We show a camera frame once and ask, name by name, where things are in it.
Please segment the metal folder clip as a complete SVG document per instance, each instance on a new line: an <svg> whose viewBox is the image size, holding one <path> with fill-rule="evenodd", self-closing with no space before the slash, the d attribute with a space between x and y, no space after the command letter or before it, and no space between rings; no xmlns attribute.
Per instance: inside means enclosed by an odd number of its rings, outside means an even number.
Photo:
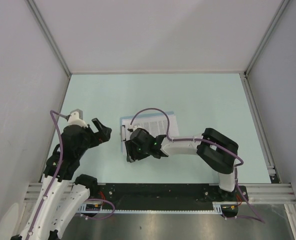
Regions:
<svg viewBox="0 0 296 240"><path fill-rule="evenodd" d="M125 125L120 126L120 138L122 142L127 140L127 128Z"/></svg>

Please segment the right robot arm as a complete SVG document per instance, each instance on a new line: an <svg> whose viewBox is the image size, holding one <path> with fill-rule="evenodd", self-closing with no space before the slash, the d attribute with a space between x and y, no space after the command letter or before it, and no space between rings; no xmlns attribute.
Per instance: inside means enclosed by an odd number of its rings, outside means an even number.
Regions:
<svg viewBox="0 0 296 240"><path fill-rule="evenodd" d="M148 157L155 159L174 155L199 156L218 174L218 194L230 201L237 194L235 164L239 145L213 128L206 128L201 134L187 137L170 137L166 134L152 136L138 127L131 131L124 142L127 161L133 163Z"/></svg>

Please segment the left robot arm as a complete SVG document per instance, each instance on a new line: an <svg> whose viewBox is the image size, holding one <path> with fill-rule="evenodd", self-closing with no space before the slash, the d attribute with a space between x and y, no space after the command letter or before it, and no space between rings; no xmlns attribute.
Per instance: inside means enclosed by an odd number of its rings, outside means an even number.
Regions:
<svg viewBox="0 0 296 240"><path fill-rule="evenodd" d="M75 179L62 208L57 209L85 152L111 138L111 128L97 118L93 118L92 123L97 132L93 132L80 117L68 116L67 126L58 137L59 143L46 161L41 190L32 214L21 233L12 236L13 240L61 239L81 204L98 196L100 187L97 178L81 174Z"/></svg>

